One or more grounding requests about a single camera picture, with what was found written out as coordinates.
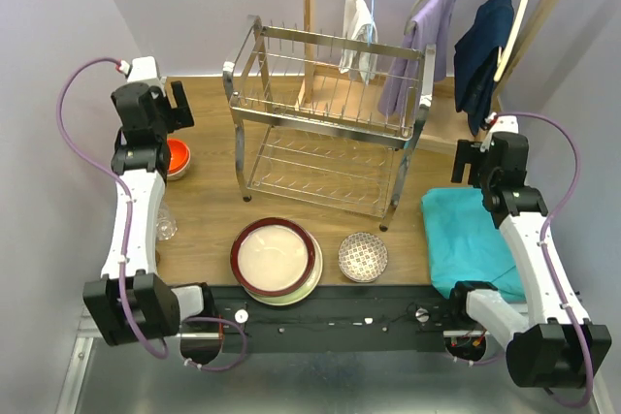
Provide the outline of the clear plastic cup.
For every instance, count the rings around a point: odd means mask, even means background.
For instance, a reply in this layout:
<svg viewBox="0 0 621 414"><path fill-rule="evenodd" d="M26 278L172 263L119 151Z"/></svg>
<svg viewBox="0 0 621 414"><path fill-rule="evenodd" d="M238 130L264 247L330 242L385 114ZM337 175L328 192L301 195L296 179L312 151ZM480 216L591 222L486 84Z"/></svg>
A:
<svg viewBox="0 0 621 414"><path fill-rule="evenodd" d="M162 201L156 219L156 239L158 241L169 240L176 234L177 230L178 226L174 215L167 204Z"/></svg>

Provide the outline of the pale green plate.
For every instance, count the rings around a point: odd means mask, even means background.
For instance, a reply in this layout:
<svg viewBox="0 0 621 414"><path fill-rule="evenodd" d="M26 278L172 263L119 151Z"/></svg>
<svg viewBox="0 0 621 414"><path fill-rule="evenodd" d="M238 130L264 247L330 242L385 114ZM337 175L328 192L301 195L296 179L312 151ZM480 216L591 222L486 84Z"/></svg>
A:
<svg viewBox="0 0 621 414"><path fill-rule="evenodd" d="M321 246L319 245L319 242L317 241L317 239L314 237L313 234L309 234L309 236L314 244L315 264L314 264L313 270L309 278L300 288L296 289L295 291L287 295L283 295L279 297L261 296L247 289L245 289L245 291L256 301L267 304L267 305L271 305L271 306L288 306L294 303L298 303L302 301L303 299L305 299L317 286L317 284L320 281L321 274L323 272L323 254L322 254Z"/></svg>

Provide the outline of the white cloth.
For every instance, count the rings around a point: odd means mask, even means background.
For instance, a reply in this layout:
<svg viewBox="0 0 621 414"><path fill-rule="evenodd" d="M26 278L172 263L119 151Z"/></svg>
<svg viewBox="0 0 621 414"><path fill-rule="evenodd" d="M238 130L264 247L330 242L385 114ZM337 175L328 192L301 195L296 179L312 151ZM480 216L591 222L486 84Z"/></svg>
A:
<svg viewBox="0 0 621 414"><path fill-rule="evenodd" d="M377 41L377 30L365 0L345 0L343 11L343 36L366 45ZM352 79L359 77L368 84L376 76L377 55L344 48L339 64L341 74L349 73Z"/></svg>

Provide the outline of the metal two-tier dish rack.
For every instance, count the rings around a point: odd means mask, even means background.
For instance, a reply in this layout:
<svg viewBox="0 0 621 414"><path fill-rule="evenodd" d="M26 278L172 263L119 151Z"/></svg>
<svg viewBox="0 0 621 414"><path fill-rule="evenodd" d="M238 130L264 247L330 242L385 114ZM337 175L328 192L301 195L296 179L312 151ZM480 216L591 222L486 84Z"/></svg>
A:
<svg viewBox="0 0 621 414"><path fill-rule="evenodd" d="M248 17L222 70L242 198L342 209L386 231L432 107L436 58L431 45L366 44Z"/></svg>

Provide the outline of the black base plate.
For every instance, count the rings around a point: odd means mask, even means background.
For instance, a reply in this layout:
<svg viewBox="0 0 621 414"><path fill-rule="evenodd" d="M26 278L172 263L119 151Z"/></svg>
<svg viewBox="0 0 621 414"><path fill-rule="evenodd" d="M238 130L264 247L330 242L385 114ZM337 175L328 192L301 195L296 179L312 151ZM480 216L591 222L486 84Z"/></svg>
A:
<svg viewBox="0 0 621 414"><path fill-rule="evenodd" d="M286 306L253 299L240 286L211 288L219 317L247 312L244 333L228 325L204 325L215 334L210 349L236 353L333 353L418 351L480 360L489 337L481 327L453 317L449 302L431 286L319 285Z"/></svg>

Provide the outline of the wooden hanger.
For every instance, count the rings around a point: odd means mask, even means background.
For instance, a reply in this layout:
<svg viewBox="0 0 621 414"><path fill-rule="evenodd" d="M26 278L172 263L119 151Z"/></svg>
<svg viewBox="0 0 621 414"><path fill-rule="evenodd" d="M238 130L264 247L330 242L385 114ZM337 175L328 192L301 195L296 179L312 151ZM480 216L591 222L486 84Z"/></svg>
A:
<svg viewBox="0 0 621 414"><path fill-rule="evenodd" d="M516 43L517 36L528 6L529 0L519 0L518 7L513 16L513 21L509 29L507 42L503 47L498 48L497 67L493 77L493 81L498 84L503 77L510 59L513 47Z"/></svg>

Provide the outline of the lavender towel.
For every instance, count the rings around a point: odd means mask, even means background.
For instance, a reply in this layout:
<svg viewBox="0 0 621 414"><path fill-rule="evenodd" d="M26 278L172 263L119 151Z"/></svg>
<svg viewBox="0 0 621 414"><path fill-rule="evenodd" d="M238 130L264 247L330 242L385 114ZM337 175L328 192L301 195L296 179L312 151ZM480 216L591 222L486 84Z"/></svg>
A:
<svg viewBox="0 0 621 414"><path fill-rule="evenodd" d="M402 48L424 51L428 45L436 46L434 79L446 77L448 33L456 0L428 0L411 21L414 28L402 40ZM413 79L418 77L418 62L395 58L384 82L378 111L385 116L401 112L411 90Z"/></svg>

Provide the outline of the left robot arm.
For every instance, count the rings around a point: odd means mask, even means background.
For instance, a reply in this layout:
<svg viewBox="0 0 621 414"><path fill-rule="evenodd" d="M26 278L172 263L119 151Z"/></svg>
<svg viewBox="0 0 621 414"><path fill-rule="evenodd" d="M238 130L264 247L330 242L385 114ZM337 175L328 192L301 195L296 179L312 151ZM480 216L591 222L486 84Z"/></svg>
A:
<svg viewBox="0 0 621 414"><path fill-rule="evenodd" d="M111 99L121 126L108 175L117 187L114 231L99 279L84 284L82 297L110 346L175 335L182 322L195 332L214 322L209 286L171 287L156 267L157 217L167 185L173 132L194 124L183 85L173 95L146 82L129 82Z"/></svg>

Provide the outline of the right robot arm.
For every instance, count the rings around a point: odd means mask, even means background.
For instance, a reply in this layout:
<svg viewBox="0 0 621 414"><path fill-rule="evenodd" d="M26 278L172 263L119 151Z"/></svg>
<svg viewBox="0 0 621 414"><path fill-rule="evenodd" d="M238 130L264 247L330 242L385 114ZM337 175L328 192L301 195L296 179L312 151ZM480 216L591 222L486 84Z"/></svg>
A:
<svg viewBox="0 0 621 414"><path fill-rule="evenodd" d="M457 143L452 181L481 190L515 262L527 314L490 282L459 281L446 305L448 321L466 329L480 324L503 348L512 381L522 388L590 388L612 338L593 323L576 296L556 251L540 191L526 185L529 144L508 131L488 143Z"/></svg>

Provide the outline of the teal cloth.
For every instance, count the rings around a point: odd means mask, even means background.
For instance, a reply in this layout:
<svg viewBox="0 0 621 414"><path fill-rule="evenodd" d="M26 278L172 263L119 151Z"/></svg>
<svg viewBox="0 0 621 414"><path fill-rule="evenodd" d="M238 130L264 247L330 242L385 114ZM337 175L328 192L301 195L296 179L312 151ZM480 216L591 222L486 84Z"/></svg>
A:
<svg viewBox="0 0 621 414"><path fill-rule="evenodd" d="M444 297L459 281L495 286L509 303L526 301L515 261L480 190L433 188L421 198L432 286Z"/></svg>

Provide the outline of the patterned small bowl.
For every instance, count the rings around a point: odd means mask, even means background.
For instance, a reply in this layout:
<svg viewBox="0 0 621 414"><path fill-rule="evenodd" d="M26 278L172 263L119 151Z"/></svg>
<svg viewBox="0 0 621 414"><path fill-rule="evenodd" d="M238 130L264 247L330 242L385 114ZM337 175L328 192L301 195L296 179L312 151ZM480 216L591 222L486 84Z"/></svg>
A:
<svg viewBox="0 0 621 414"><path fill-rule="evenodd" d="M388 250L378 236L357 232L341 242L338 264L341 272L350 280L371 283L386 270Z"/></svg>

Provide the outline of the red rimmed white plate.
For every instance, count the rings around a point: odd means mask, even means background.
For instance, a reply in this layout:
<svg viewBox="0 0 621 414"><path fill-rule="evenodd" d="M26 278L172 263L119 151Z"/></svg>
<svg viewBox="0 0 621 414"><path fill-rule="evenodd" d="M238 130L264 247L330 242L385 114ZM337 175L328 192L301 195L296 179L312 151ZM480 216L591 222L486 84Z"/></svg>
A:
<svg viewBox="0 0 621 414"><path fill-rule="evenodd" d="M316 262L310 234L299 224L280 217L248 224L230 251L230 267L237 281L248 291L265 297L280 297L301 288Z"/></svg>

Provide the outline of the orange bowl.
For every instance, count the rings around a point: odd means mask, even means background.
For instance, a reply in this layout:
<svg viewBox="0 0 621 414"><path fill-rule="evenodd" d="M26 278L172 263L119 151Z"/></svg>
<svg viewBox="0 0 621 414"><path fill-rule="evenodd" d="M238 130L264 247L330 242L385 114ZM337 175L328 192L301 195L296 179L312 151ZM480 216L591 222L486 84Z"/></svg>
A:
<svg viewBox="0 0 621 414"><path fill-rule="evenodd" d="M190 167L191 152L189 146L185 142L174 138L169 138L167 144L171 154L168 179L180 179L184 177Z"/></svg>

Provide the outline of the navy blue garment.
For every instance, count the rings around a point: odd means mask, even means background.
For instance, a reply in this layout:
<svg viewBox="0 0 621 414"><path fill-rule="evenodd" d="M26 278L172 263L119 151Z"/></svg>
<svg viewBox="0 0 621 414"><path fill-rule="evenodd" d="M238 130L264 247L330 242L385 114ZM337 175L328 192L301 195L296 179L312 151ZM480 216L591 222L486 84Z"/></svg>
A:
<svg viewBox="0 0 621 414"><path fill-rule="evenodd" d="M507 42L513 16L511 0L487 0L455 45L455 108L467 115L473 136L491 110L498 48Z"/></svg>

